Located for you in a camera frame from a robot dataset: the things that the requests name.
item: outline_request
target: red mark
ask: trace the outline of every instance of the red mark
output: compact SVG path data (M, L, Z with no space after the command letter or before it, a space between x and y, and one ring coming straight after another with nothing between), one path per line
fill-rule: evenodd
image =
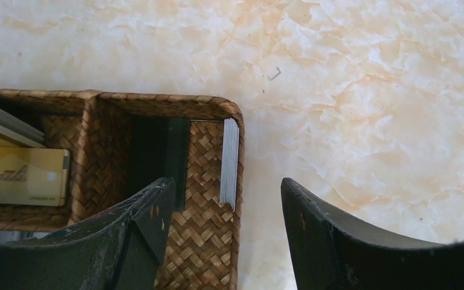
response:
M303 213L300 213L301 224L303 225L303 230L305 230L305 220L303 219Z

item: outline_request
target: white card stack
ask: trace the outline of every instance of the white card stack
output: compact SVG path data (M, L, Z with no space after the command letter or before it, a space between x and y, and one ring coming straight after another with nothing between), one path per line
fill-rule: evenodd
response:
M0 109L0 146L45 148L44 133Z
M239 126L233 118L225 120L221 158L219 202L227 203L236 211L237 157L239 154Z

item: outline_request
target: marble surface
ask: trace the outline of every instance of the marble surface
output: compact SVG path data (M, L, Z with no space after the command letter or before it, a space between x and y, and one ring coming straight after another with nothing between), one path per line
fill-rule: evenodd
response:
M382 228L464 240L464 0L0 0L5 87L236 102L240 289L295 289L284 176Z

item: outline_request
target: wicker basket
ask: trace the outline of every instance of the wicker basket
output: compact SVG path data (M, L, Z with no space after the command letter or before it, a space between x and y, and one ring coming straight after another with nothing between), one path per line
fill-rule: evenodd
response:
M43 129L48 147L72 152L66 206L0 204L0 230L55 231L124 200L133 114L200 120L191 125L185 207L173 213L156 289L237 289L245 142L237 105L209 96L0 89L0 107ZM230 117L240 128L235 212L218 201L216 120Z

